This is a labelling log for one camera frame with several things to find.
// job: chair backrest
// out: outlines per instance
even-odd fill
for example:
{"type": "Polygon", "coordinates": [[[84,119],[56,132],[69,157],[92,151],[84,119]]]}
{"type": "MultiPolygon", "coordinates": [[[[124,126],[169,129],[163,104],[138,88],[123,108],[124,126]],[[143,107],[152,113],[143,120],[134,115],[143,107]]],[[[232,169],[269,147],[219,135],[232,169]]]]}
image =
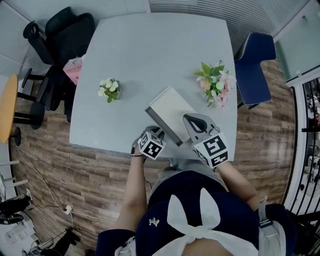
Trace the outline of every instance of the chair backrest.
{"type": "Polygon", "coordinates": [[[234,59],[242,64],[258,64],[276,58],[274,39],[269,34],[250,33],[234,59]]]}
{"type": "Polygon", "coordinates": [[[48,22],[45,24],[45,35],[48,38],[53,37],[73,23],[76,23],[78,20],[79,17],[74,15],[71,7],[66,7],[48,20],[48,22]]]}
{"type": "Polygon", "coordinates": [[[87,52],[95,29],[93,16],[84,13],[77,17],[76,22],[64,26],[59,32],[56,30],[52,36],[47,36],[46,43],[61,67],[64,67],[68,60],[82,57],[87,52]]]}
{"type": "Polygon", "coordinates": [[[63,68],[68,60],[87,52],[95,29],[95,21],[90,13],[76,16],[67,7],[46,23],[46,40],[41,37],[34,21],[25,27],[23,36],[28,38],[44,63],[63,68]]]}

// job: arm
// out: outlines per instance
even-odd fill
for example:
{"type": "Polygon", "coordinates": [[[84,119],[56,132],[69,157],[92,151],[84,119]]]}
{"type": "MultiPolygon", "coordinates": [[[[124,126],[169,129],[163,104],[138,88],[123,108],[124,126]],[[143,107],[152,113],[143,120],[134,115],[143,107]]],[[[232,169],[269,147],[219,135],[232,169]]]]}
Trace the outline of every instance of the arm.
{"type": "MultiPolygon", "coordinates": [[[[139,154],[139,147],[135,147],[135,154],[139,154]]],[[[125,184],[120,215],[111,228],[131,230],[136,232],[139,221],[147,211],[147,194],[144,175],[144,157],[133,156],[125,184]]]]}
{"type": "Polygon", "coordinates": [[[220,164],[217,169],[231,193],[236,194],[246,201],[252,210],[255,211],[259,208],[260,196],[256,189],[231,163],[226,161],[220,164]]]}

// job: white bow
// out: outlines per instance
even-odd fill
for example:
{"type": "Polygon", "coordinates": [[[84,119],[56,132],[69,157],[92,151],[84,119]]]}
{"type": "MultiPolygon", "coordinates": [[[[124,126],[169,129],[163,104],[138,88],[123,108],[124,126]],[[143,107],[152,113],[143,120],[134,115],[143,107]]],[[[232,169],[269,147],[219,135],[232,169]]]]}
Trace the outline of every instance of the white bow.
{"type": "Polygon", "coordinates": [[[218,241],[234,256],[258,255],[258,250],[251,242],[232,234],[211,230],[219,225],[221,219],[217,203],[205,188],[202,188],[200,193],[200,212],[202,225],[189,225],[180,200],[175,195],[172,195],[166,220],[171,227],[184,234],[184,236],[166,244],[153,256],[181,256],[186,245],[192,243],[195,239],[202,238],[218,241]]]}

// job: white flower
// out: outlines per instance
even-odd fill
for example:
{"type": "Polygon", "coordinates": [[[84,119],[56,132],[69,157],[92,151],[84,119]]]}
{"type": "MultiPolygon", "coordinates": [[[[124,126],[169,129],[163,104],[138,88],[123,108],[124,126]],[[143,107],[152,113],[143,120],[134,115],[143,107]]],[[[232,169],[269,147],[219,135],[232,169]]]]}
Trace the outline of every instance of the white flower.
{"type": "Polygon", "coordinates": [[[218,90],[223,90],[223,88],[225,87],[225,84],[222,82],[222,81],[219,81],[219,82],[217,82],[216,83],[216,88],[218,89],[218,90]]]}
{"type": "Polygon", "coordinates": [[[100,85],[101,85],[101,86],[104,86],[106,83],[107,83],[107,80],[101,80],[101,81],[100,81],[100,85]]]}
{"type": "Polygon", "coordinates": [[[105,88],[100,87],[99,90],[98,90],[98,95],[99,96],[105,95],[105,90],[106,90],[105,88]]]}
{"type": "Polygon", "coordinates": [[[119,86],[119,84],[118,84],[118,82],[117,81],[114,81],[113,83],[112,83],[112,85],[110,86],[110,92],[114,92],[117,88],[118,88],[118,86],[119,86]]]}
{"type": "Polygon", "coordinates": [[[213,99],[216,99],[218,96],[217,93],[215,92],[215,90],[211,91],[211,95],[212,95],[213,99]]]}
{"type": "Polygon", "coordinates": [[[210,76],[211,78],[212,78],[212,83],[216,83],[217,82],[217,77],[216,76],[214,76],[214,75],[212,75],[212,76],[210,76]]]}
{"type": "Polygon", "coordinates": [[[108,79],[105,83],[105,88],[110,88],[112,86],[112,82],[108,79]]]}

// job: wrist strap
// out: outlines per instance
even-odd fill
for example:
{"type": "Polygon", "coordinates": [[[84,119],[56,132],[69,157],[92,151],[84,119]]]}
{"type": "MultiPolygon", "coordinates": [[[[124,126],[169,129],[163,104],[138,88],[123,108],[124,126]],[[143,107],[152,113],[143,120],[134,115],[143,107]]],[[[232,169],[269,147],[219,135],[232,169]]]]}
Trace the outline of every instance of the wrist strap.
{"type": "Polygon", "coordinates": [[[130,157],[144,157],[145,155],[140,153],[140,154],[130,154],[130,157]]]}

